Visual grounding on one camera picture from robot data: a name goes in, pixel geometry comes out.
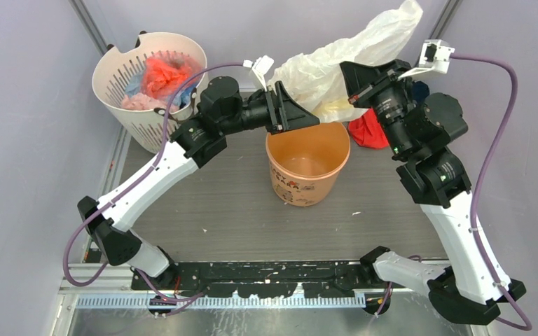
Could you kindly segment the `white slotted laundry basket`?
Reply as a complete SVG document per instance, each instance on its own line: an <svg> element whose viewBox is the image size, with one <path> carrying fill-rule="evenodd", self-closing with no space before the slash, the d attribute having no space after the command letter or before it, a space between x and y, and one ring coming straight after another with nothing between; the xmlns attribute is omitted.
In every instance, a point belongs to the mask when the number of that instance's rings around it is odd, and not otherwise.
<svg viewBox="0 0 538 336"><path fill-rule="evenodd" d="M163 135L163 114L153 109L133 111L122 107L125 89L130 79L146 69L150 57L186 56L201 67L207 66L207 56L193 39L169 32L140 34L136 45L127 52L116 46L109 49L98 61L92 75L92 91L101 103L124 126L145 150L156 153Z"/></svg>

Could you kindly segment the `orange plastic trash bin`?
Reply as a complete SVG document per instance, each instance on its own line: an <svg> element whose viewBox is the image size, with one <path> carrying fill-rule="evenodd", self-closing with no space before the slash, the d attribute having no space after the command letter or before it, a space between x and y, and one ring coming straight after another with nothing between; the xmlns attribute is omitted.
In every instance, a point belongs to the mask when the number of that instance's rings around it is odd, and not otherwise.
<svg viewBox="0 0 538 336"><path fill-rule="evenodd" d="M331 192L351 151L344 124L324 123L281 134L268 134L265 150L270 181L285 203L310 207Z"/></svg>

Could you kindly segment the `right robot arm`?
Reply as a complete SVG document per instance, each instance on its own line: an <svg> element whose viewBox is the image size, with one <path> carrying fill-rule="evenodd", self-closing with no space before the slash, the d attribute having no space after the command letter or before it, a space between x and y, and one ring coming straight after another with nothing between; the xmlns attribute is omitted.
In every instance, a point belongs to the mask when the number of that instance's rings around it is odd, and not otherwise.
<svg viewBox="0 0 538 336"><path fill-rule="evenodd" d="M384 281L407 287L452 323L486 326L499 318L500 303L518 300L526 289L499 266L471 212L471 181L448 147L468 129L460 103L444 93L417 103L405 77L409 69L399 59L340 64L349 103L375 112L401 184L434 226L449 266L428 266L379 246L361 258L361 278L372 288Z"/></svg>

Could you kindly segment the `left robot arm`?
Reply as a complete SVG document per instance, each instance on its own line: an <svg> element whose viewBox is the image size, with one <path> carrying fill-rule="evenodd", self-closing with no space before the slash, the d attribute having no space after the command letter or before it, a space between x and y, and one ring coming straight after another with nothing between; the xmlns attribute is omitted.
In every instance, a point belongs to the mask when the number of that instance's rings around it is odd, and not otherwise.
<svg viewBox="0 0 538 336"><path fill-rule="evenodd" d="M320 123L290 97L280 81L243 99L237 81L220 76L198 96L197 113L171 133L152 160L118 189L96 200L86 196L78 203L86 230L107 262L133 267L160 289L172 286L177 272L162 248L133 231L144 211L226 149L229 134L257 128L279 134Z"/></svg>

